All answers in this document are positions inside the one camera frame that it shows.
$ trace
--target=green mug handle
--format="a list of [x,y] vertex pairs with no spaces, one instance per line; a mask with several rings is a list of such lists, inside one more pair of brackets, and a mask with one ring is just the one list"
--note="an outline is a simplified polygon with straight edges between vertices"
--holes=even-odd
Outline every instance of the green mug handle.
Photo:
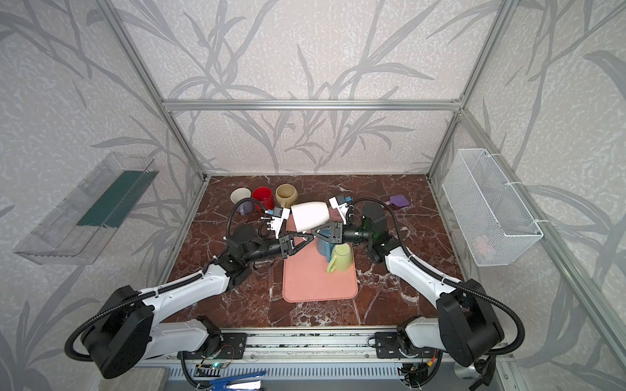
[[332,273],[335,271],[336,260],[337,260],[337,254],[333,253],[331,257],[331,261],[328,263],[328,267],[326,268],[326,273]]

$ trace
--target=red mug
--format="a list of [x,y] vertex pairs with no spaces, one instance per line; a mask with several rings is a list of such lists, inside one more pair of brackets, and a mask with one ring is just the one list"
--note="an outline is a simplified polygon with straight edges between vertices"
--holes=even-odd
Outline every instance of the red mug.
[[[268,210],[274,209],[274,196],[272,194],[272,190],[269,187],[262,186],[262,187],[256,188],[252,192],[252,198],[254,198],[255,200],[261,201],[261,203],[266,207],[266,209]],[[261,207],[259,205],[257,205],[257,209],[261,211]]]

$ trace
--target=light green mug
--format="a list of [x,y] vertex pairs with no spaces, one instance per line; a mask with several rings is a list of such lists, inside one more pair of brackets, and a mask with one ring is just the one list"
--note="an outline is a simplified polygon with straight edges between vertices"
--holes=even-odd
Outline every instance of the light green mug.
[[352,247],[350,247],[350,245],[346,243],[342,245],[336,245],[332,249],[331,261],[328,263],[326,271],[328,273],[332,273],[335,270],[344,272],[350,269],[353,261],[354,257],[352,256]]

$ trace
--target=black mounting plate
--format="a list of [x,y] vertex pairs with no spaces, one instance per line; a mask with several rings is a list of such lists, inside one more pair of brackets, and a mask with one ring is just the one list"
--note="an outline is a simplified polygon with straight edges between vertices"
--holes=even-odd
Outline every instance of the black mounting plate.
[[[378,332],[374,334],[374,346],[376,346],[377,358],[407,358],[398,348],[396,332]],[[415,359],[430,360],[434,356],[433,348],[419,348]]]
[[[246,333],[222,333],[224,337],[225,346],[222,348],[220,353],[212,358],[212,360],[241,360],[244,357],[245,350],[245,340],[248,337]],[[185,352],[185,360],[201,360],[202,356],[200,355],[203,352],[191,353]]]

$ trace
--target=wallpaper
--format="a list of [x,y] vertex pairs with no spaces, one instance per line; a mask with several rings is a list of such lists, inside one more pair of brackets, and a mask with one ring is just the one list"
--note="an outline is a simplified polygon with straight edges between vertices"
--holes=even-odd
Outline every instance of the wallpaper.
[[454,99],[500,0],[115,0],[169,99]]
[[[485,131],[490,134],[492,130],[487,127]],[[487,294],[511,307],[524,322],[526,338],[513,355],[528,390],[626,390],[626,373],[541,242],[510,265],[476,266],[441,187],[459,148],[477,148],[462,124],[457,127],[431,185],[442,218],[451,230],[449,235],[464,275],[481,282]],[[516,335],[515,324],[503,313],[500,315],[510,342]]]
[[[93,3],[0,4],[0,388],[83,391],[63,344],[123,285],[152,285],[202,184]],[[111,151],[154,157],[153,184],[92,265],[13,249]]]
[[625,11],[623,0],[516,10],[470,106],[623,321]]
[[186,111],[207,173],[426,173],[449,111]]

